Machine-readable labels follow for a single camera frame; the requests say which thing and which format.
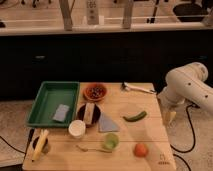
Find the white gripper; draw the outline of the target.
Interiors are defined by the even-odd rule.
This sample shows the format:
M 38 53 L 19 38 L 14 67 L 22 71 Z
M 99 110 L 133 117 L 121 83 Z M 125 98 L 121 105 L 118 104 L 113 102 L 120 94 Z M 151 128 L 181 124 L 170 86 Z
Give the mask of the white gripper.
M 165 124 L 169 125 L 176 116 L 176 112 L 172 110 L 183 103 L 183 98 L 162 96 L 159 100 L 161 103 L 162 115 L 165 117 Z

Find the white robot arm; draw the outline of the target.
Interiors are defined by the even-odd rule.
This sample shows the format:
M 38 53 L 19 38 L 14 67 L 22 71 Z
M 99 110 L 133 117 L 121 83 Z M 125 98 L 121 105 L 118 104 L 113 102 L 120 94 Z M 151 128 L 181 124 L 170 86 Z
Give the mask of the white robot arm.
M 207 78 L 208 69 L 200 62 L 174 68 L 166 74 L 166 86 L 157 95 L 164 125 L 171 123 L 176 116 L 174 108 L 185 100 L 213 114 L 213 88 L 205 84 Z

